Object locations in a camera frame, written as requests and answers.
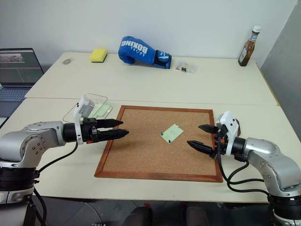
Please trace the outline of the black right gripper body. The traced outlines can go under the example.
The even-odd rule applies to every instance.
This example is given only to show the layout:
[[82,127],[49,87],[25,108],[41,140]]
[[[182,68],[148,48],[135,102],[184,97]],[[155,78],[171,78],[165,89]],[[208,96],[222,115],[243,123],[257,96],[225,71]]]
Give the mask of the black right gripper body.
[[209,155],[211,158],[215,159],[218,152],[222,155],[226,154],[226,148],[228,145],[227,132],[228,130],[226,127],[222,127],[221,129],[213,127],[213,131],[211,133],[214,134],[214,149]]

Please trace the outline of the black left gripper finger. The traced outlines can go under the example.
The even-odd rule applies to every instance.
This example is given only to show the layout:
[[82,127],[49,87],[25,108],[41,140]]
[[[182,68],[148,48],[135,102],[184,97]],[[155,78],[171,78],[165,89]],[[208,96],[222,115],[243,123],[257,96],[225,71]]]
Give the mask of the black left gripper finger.
[[99,119],[96,120],[97,122],[97,128],[114,128],[118,125],[123,124],[122,121],[116,120],[116,119]]
[[115,140],[125,137],[129,133],[128,130],[125,129],[111,129],[107,131],[99,131],[97,133],[97,141],[108,141]]

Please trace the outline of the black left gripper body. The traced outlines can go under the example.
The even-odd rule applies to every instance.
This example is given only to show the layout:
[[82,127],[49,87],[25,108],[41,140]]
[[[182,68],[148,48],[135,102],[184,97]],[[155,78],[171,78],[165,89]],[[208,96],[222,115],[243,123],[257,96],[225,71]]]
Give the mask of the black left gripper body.
[[87,144],[98,142],[99,131],[96,118],[84,118],[80,128],[83,142]]

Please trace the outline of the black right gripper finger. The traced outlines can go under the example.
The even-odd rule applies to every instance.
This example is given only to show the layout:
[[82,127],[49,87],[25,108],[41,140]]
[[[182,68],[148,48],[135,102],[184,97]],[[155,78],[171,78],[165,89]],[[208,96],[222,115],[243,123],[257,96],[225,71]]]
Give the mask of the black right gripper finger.
[[219,131],[219,128],[217,126],[210,124],[199,125],[198,128],[210,134],[217,134]]
[[214,150],[212,147],[205,145],[202,142],[196,141],[196,140],[187,140],[187,144],[192,147],[193,149],[205,153],[209,156],[212,156],[214,154]]

